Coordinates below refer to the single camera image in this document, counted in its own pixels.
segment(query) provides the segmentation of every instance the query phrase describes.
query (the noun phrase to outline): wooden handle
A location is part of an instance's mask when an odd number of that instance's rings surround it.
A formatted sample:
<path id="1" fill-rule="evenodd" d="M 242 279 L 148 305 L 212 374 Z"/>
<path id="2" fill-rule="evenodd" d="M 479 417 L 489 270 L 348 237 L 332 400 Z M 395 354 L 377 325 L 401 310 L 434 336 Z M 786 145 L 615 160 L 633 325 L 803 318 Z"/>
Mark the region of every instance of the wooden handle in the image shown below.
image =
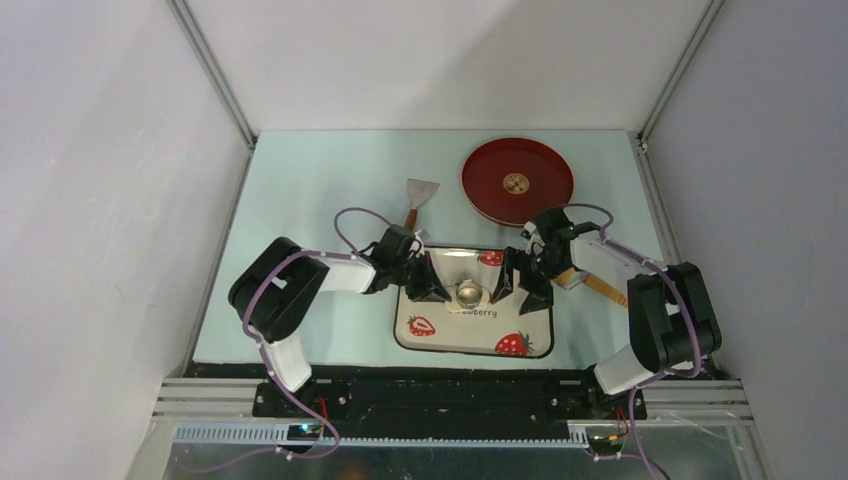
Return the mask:
<path id="1" fill-rule="evenodd" d="M 418 210 L 412 209 L 409 211 L 409 214 L 406 216 L 406 221 L 403 222 L 403 226 L 407 230 L 412 230 L 415 228 L 415 222 L 418 221 Z"/>
<path id="2" fill-rule="evenodd" d="M 559 285 L 561 287 L 564 286 L 564 285 L 567 285 L 568 281 L 571 279 L 572 275 L 574 275 L 574 269 L 570 268 L 570 269 L 566 270 L 565 272 L 563 272 L 562 275 L 557 277 L 554 280 L 554 283 L 556 283 L 557 285 Z M 587 287 L 589 287 L 592 290 L 600 293 L 601 295 L 609 298 L 613 302 L 621 305 L 624 308 L 627 308 L 627 305 L 628 305 L 627 297 L 622 295 L 621 292 L 619 292 L 618 290 L 613 288 L 612 285 L 601 280 L 600 278 L 598 278 L 598 277 L 596 277 L 596 276 L 594 276 L 590 273 L 590 274 L 586 275 L 586 279 L 583 281 L 583 283 L 585 283 Z"/>

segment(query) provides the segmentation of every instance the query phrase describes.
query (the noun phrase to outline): strawberry illustration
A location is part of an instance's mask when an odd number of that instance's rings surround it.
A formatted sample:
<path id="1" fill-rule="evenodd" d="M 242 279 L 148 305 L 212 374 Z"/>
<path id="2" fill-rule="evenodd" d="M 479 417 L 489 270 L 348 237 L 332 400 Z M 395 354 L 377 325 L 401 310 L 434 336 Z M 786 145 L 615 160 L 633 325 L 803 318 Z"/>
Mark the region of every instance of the strawberry illustration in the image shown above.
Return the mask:
<path id="1" fill-rule="evenodd" d="M 495 353 L 526 357 L 528 353 L 533 351 L 530 345 L 533 345 L 530 342 L 530 335 L 525 335 L 521 332 L 510 333 L 495 345 Z"/>
<path id="2" fill-rule="evenodd" d="M 503 265 L 503 251 L 502 250 L 489 250 L 488 252 L 483 252 L 478 260 L 483 262 L 485 265 L 489 265 L 490 267 L 500 267 Z"/>
<path id="3" fill-rule="evenodd" d="M 409 325 L 409 331 L 416 337 L 429 337 L 436 333 L 436 327 L 430 323 L 430 320 L 427 320 L 424 317 L 416 317 L 413 315 L 409 317 L 409 321 L 406 323 Z"/>

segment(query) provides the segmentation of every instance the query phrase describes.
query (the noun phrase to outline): gold emblem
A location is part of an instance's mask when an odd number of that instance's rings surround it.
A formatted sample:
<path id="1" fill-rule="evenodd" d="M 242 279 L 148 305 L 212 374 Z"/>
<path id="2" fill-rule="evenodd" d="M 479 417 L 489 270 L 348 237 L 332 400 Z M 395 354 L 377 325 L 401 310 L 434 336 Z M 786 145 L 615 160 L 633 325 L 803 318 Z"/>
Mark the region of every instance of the gold emblem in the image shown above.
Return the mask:
<path id="1" fill-rule="evenodd" d="M 520 173 L 510 173 L 504 177 L 504 188 L 509 193 L 521 195 L 530 188 L 530 181 Z"/>

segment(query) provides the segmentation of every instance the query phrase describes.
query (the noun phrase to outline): round red lid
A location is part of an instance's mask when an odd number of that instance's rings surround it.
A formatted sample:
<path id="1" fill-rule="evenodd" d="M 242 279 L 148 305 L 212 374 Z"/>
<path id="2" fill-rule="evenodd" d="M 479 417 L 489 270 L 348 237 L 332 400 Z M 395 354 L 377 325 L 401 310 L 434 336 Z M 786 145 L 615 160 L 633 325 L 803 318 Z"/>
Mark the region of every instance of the round red lid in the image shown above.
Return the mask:
<path id="1" fill-rule="evenodd" d="M 523 227 L 542 210 L 568 203 L 574 176 L 547 145 L 526 138 L 500 138 L 468 157 L 462 168 L 462 188 L 484 217 Z"/>

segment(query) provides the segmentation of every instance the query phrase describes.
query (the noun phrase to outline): white wall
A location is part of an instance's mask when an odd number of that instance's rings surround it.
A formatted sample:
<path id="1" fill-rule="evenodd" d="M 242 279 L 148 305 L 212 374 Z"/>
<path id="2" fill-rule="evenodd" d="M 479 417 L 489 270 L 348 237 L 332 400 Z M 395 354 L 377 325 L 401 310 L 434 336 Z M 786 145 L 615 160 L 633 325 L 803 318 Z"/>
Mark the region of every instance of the white wall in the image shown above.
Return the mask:
<path id="1" fill-rule="evenodd" d="M 164 1 L 0 6 L 0 478 L 122 478 L 245 149 Z"/>
<path id="2" fill-rule="evenodd" d="M 848 3 L 728 2 L 649 143 L 778 478 L 844 478 Z"/>
<path id="3" fill-rule="evenodd" d="M 192 1 L 252 125 L 637 130 L 707 0 Z"/>

